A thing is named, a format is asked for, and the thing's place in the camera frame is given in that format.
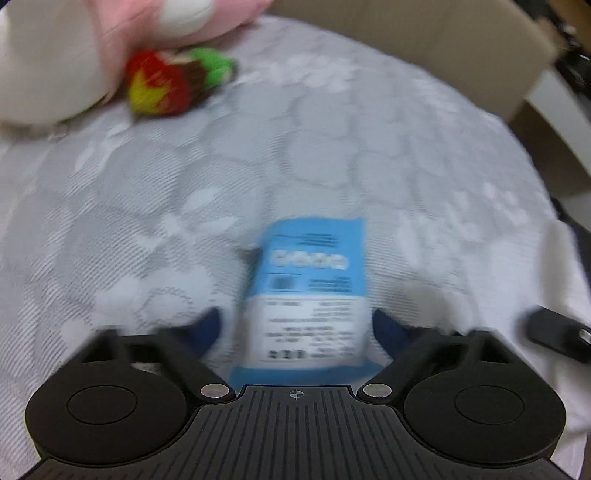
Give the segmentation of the blue white wipes packet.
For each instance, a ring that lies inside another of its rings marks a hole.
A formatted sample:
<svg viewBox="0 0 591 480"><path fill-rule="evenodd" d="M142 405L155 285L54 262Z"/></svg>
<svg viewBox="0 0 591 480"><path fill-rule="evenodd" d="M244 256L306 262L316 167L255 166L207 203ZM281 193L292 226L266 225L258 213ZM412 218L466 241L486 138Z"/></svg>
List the blue white wipes packet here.
<svg viewBox="0 0 591 480"><path fill-rule="evenodd" d="M231 385L353 385L370 360L365 223L293 218L263 233Z"/></svg>

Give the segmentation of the white patterned tablecloth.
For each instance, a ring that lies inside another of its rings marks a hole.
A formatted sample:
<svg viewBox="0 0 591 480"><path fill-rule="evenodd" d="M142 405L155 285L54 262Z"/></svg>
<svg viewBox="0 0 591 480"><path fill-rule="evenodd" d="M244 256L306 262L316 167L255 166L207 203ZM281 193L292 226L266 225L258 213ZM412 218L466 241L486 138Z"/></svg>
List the white patterned tablecloth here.
<svg viewBox="0 0 591 480"><path fill-rule="evenodd" d="M293 217L366 222L370 303L401 321L501 333L562 397L554 461L581 473L590 376L528 342L543 306L590 319L571 229L507 125L423 69L266 16L217 41L238 80L176 118L123 100L1 130L1 475L37 462L36 388L94 331L144 333L210 306L227 373L249 255Z"/></svg>

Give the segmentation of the red green yellow plush strawberry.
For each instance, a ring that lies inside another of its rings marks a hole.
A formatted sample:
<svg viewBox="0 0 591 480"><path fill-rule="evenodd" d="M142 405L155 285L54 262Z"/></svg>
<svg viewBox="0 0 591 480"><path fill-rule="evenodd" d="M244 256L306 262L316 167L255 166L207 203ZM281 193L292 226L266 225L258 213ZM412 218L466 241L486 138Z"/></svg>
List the red green yellow plush strawberry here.
<svg viewBox="0 0 591 480"><path fill-rule="evenodd" d="M179 115L235 81L238 70L238 61L209 47L142 50L125 67L129 106L141 116Z"/></svg>

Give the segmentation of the pink white plush toy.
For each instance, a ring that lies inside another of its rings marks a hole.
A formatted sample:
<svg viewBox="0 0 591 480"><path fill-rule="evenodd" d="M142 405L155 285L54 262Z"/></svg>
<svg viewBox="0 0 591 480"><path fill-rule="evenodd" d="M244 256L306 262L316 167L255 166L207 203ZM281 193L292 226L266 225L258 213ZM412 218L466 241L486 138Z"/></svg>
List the pink white plush toy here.
<svg viewBox="0 0 591 480"><path fill-rule="evenodd" d="M267 1L5 1L1 6L1 120L45 126L118 90L142 48L173 49L252 23Z"/></svg>

